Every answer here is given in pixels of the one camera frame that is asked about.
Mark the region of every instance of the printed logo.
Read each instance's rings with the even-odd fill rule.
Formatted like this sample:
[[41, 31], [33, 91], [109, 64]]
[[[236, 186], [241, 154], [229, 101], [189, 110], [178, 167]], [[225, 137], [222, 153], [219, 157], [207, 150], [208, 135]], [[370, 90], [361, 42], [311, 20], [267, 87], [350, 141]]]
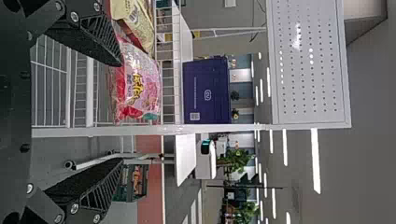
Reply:
[[210, 101], [212, 99], [212, 91], [206, 90], [205, 91], [205, 101]]

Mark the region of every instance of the metal pole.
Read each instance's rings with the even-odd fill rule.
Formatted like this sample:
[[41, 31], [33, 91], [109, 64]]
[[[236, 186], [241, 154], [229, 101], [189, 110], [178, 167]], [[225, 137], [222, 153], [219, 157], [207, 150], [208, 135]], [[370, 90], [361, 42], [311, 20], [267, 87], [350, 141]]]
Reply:
[[93, 58], [87, 57], [87, 95], [85, 102], [85, 126], [93, 127]]

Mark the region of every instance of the white shelving unit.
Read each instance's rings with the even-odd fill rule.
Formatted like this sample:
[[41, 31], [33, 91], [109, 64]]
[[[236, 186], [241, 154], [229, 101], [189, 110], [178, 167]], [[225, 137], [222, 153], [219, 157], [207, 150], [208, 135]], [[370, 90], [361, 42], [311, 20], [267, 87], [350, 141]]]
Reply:
[[[350, 127], [342, 1], [267, 0], [266, 5], [268, 27], [260, 31], [269, 37], [272, 123], [183, 124], [182, 63], [192, 61], [192, 36], [173, 3], [154, 8], [160, 39], [155, 58], [163, 77], [161, 125], [130, 119], [114, 126], [101, 64], [42, 36], [32, 49], [33, 137]], [[157, 17], [157, 11], [164, 13]]]

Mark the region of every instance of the product label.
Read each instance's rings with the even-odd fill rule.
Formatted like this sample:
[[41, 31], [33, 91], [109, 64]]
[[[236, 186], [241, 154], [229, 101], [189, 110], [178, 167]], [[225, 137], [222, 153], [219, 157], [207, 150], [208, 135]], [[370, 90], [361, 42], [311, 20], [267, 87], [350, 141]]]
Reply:
[[200, 120], [201, 113], [190, 113], [190, 120]]

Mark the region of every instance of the yellow package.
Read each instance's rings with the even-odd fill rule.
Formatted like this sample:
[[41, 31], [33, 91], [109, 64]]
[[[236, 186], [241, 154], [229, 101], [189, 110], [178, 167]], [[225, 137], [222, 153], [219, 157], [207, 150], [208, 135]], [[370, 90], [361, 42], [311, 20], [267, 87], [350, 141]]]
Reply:
[[129, 17], [135, 0], [110, 0], [111, 19], [117, 21]]

